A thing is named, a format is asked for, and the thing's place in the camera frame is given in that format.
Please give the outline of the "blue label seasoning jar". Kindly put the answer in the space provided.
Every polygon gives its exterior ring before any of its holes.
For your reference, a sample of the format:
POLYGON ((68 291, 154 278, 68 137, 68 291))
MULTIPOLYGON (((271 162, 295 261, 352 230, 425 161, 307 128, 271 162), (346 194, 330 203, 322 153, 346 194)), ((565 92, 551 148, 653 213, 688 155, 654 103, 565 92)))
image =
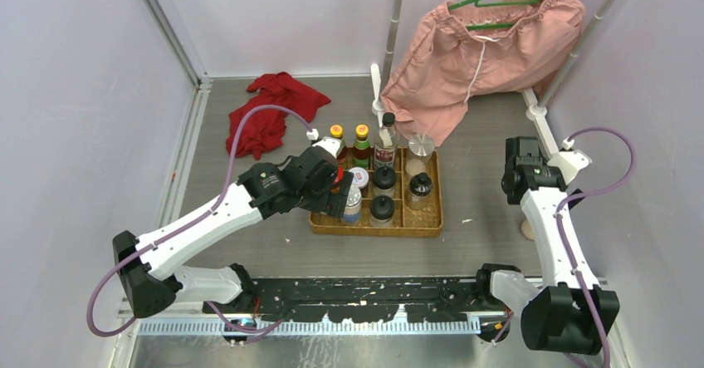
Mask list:
POLYGON ((362 200, 363 197, 361 190, 357 185, 352 184, 348 192, 345 209, 342 216, 342 221, 345 224, 354 225, 360 221, 362 200))

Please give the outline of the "white lid sauce jar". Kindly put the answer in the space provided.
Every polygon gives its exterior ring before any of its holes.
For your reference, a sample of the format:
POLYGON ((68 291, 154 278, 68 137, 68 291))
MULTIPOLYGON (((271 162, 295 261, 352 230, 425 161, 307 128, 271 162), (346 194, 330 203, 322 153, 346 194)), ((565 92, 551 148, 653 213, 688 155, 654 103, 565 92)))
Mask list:
POLYGON ((349 172, 353 176, 353 184, 360 189, 361 192, 364 192, 365 189, 367 189, 369 185, 369 172, 367 169, 360 168, 360 167, 353 167, 349 169, 349 172))

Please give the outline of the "black cap sesame shaker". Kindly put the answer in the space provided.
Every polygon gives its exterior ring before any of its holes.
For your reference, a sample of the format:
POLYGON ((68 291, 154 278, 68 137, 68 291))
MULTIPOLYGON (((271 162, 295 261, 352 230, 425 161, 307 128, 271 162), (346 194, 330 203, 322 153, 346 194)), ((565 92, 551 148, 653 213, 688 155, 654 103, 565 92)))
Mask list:
POLYGON ((372 183, 375 196, 394 197, 396 188, 396 173, 391 167, 381 167, 373 173, 372 183))

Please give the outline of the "yellow lid spice jar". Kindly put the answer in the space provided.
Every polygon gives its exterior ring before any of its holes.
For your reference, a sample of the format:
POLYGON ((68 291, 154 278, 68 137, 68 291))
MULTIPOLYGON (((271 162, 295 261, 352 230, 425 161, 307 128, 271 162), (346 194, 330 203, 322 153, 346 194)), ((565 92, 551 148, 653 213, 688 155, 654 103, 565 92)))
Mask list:
POLYGON ((533 233, 531 225, 526 219, 521 222, 520 231, 521 231, 521 234, 524 238, 526 238, 530 241, 535 240, 535 235, 533 233))

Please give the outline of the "woven bamboo divided tray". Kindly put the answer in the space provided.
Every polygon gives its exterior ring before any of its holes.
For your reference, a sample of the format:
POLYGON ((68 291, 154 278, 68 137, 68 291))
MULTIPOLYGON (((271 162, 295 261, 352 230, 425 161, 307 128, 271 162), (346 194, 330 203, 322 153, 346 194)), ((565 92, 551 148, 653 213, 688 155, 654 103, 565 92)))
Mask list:
POLYGON ((411 177, 408 176, 405 164, 409 155, 409 149, 401 147, 398 149, 394 170, 396 182, 394 186, 393 201, 394 214, 391 223, 382 227, 374 226, 371 223, 371 205, 376 197, 373 182, 369 181, 366 187, 366 195, 361 199, 361 216, 356 223, 346 223, 341 219, 335 219, 321 213, 311 213, 309 217, 310 228, 313 233, 324 235, 340 236, 372 236, 372 237, 396 237, 396 238, 436 238, 443 228, 442 212, 442 192, 441 176, 438 163, 438 153, 436 151, 430 157, 426 165, 427 174, 433 185, 433 190, 427 197, 427 203, 423 209, 411 209, 407 206, 411 177))

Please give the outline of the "tall soy sauce bottle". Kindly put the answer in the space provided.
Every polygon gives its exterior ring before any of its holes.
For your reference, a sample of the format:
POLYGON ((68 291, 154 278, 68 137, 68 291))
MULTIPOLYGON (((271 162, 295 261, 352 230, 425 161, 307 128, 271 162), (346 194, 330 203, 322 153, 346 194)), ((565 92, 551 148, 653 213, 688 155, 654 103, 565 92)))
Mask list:
POLYGON ((398 149, 398 132, 395 122, 395 114, 386 112, 382 115, 382 123, 374 144, 374 169, 394 168, 398 149))

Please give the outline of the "black cap pepper grinder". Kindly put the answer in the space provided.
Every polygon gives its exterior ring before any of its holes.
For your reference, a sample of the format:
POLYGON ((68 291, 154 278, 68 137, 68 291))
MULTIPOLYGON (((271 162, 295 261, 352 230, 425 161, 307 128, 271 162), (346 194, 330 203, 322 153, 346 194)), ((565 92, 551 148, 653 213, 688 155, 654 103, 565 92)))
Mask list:
POLYGON ((422 172, 414 175, 408 184, 407 204, 412 210, 424 209, 433 192, 433 182, 428 173, 422 172))

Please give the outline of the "clear jar silver lid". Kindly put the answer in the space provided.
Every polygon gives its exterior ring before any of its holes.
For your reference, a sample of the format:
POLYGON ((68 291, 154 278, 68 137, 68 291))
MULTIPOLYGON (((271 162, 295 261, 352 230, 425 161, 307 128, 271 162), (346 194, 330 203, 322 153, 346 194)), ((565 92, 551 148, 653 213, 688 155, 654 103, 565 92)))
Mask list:
POLYGON ((411 136, 408 140, 408 152, 404 163, 404 171, 409 178, 428 171, 435 147, 435 141, 430 135, 416 134, 411 136))

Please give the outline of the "red cap bottle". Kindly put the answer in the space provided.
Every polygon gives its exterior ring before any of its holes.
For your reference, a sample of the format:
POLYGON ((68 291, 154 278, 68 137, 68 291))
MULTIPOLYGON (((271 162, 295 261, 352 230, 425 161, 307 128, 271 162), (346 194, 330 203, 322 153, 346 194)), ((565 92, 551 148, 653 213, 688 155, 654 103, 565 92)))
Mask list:
POLYGON ((335 183, 338 184, 345 176, 345 170, 339 166, 336 171, 335 183))

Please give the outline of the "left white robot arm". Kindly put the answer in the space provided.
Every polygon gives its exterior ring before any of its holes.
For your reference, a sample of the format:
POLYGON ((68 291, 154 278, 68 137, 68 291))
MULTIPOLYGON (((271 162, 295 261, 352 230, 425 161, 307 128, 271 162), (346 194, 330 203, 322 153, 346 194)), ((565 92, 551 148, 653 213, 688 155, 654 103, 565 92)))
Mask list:
POLYGON ((280 164, 259 163, 229 184, 224 197, 171 224, 135 236, 113 237, 118 277, 135 317, 154 316, 176 303, 216 302, 249 310, 255 291, 247 271, 188 267, 187 261, 226 236, 292 209, 341 218, 353 176, 321 144, 280 164))

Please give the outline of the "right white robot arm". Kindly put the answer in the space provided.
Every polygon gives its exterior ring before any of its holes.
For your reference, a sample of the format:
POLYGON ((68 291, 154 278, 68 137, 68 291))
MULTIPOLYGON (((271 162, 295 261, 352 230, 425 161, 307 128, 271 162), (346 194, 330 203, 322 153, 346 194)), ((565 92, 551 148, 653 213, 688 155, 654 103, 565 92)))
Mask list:
POLYGON ((513 267, 498 266, 474 287, 483 308, 506 305, 534 351, 597 355, 618 315, 618 296, 601 287, 581 251, 567 185, 591 160, 580 150, 546 159, 535 137, 506 139, 501 188, 518 205, 535 239, 542 270, 537 288, 513 267))

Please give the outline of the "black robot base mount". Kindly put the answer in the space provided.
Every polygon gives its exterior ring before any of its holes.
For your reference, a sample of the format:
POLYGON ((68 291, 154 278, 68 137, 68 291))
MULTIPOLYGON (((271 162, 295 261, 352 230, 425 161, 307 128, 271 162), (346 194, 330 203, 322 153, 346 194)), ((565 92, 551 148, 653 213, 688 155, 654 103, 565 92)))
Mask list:
POLYGON ((203 312, 241 314, 247 326, 334 334, 391 331, 467 331, 503 341, 515 319, 475 277, 260 277, 226 303, 204 302, 203 312))

